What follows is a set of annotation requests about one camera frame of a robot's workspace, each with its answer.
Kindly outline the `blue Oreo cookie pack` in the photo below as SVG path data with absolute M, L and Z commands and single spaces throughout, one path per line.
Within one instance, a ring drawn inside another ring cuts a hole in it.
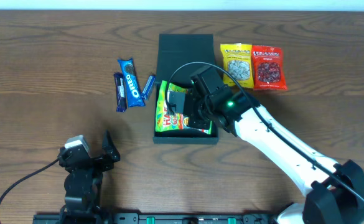
M 141 96 L 141 90 L 136 78 L 133 59 L 123 60 L 118 59 L 121 72 L 124 77 L 126 87 L 126 98 L 129 107 L 144 107 L 145 102 Z

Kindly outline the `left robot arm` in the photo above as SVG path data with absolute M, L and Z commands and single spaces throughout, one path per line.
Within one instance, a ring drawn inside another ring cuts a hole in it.
M 111 212 L 100 207 L 103 173 L 120 161 L 120 153 L 109 131 L 104 133 L 101 148 L 101 155 L 91 157 L 82 135 L 68 139 L 60 148 L 57 159 L 68 175 L 64 182 L 65 205 L 60 209 L 59 223 L 113 222 Z

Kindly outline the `dark blue chocolate bar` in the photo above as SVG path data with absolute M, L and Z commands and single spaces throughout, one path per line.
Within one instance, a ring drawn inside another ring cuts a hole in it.
M 119 72 L 116 72 L 114 74 L 114 82 L 116 85 L 116 100 L 117 100 L 116 111 L 124 113 L 127 109 L 127 103 L 126 103 L 123 75 Z

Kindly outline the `red Hacks candy bag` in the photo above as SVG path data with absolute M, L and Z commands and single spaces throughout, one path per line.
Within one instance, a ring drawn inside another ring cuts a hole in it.
M 287 90 L 282 48 L 254 45 L 252 61 L 255 90 Z

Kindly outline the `Haribo worms gummy bag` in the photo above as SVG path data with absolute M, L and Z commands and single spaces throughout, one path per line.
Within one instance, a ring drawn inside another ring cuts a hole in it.
M 166 132 L 174 130 L 193 129 L 205 134 L 211 134 L 212 125 L 210 125 L 209 129 L 191 128 L 187 126 L 189 122 L 188 116 L 185 116 L 180 113 L 175 113 L 175 115 L 167 114 L 167 105 L 165 103 L 166 85 L 167 82 L 163 80 L 159 88 L 159 96 L 157 98 L 157 106 L 156 106 L 155 131 Z

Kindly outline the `blue Eclipse mint tin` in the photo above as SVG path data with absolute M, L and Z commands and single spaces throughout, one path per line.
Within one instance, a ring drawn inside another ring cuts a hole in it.
M 147 82 L 143 88 L 142 91 L 142 98 L 144 100 L 148 100 L 150 98 L 150 95 L 152 93 L 152 89 L 154 87 L 155 84 L 155 80 L 156 80 L 156 76 L 155 75 L 150 75 L 149 78 L 147 79 Z

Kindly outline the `yellow Hacks candy bag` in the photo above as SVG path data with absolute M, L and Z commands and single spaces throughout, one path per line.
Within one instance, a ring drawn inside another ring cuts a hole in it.
M 243 88 L 253 88 L 253 69 L 251 64 L 252 44 L 221 44 L 223 69 Z

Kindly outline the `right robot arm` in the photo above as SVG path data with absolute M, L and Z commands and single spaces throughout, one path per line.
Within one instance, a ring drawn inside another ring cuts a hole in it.
M 189 117 L 189 126 L 213 123 L 250 143 L 274 162 L 303 194 L 274 223 L 364 222 L 364 171 L 354 161 L 344 164 L 316 151 L 291 133 L 251 94 L 237 84 L 233 92 L 202 62 L 192 73 L 186 93 L 164 90 L 169 114 Z

